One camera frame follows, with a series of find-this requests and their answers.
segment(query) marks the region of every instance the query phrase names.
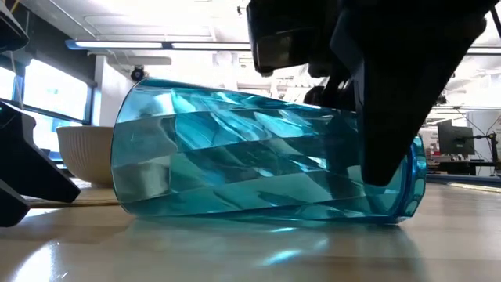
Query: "computer monitor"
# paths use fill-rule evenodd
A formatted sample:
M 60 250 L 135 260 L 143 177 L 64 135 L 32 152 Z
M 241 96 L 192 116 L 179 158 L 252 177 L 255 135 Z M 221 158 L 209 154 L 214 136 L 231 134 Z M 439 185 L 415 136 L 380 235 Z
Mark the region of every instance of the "computer monitor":
M 451 122 L 438 124 L 440 154 L 475 155 L 473 129 L 452 126 Z

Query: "black robotic arm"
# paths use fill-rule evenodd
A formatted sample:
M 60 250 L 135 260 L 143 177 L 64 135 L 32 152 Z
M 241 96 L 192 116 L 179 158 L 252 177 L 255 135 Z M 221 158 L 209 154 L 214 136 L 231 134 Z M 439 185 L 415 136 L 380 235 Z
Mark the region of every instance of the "black robotic arm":
M 254 65 L 309 63 L 311 76 L 329 76 L 305 102 L 356 110 L 362 177 L 385 185 L 497 2 L 252 0 Z

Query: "black camera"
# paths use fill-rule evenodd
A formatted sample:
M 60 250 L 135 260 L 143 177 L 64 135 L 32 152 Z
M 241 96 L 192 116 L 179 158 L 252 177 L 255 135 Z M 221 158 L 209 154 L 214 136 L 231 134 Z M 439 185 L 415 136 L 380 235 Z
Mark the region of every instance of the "black camera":
M 131 73 L 131 79 L 134 82 L 141 81 L 145 76 L 146 73 L 144 72 L 144 66 L 135 66 Z

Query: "wooden table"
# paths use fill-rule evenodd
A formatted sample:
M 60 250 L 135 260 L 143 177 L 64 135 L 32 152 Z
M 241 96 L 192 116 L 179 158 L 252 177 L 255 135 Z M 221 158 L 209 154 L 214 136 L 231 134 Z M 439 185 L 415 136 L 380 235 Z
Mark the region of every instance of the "wooden table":
M 0 229 L 0 281 L 501 281 L 501 194 L 429 184 L 400 226 L 134 220 L 34 210 Z

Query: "ceiling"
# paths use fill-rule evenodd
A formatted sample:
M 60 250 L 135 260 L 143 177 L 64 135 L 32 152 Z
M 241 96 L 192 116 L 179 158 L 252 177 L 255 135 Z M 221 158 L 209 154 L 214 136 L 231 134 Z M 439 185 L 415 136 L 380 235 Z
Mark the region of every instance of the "ceiling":
M 21 0 L 29 9 L 72 38 L 124 41 L 248 42 L 245 7 L 249 0 Z M 501 46 L 491 15 L 475 45 Z M 135 58 L 171 59 L 170 65 L 147 65 L 154 76 L 265 93 L 302 100 L 313 85 L 306 68 L 294 67 L 262 78 L 249 52 L 128 50 L 105 52 L 112 65 L 128 75 Z M 501 56 L 467 56 L 445 89 L 448 100 L 466 106 L 475 83 L 501 72 Z

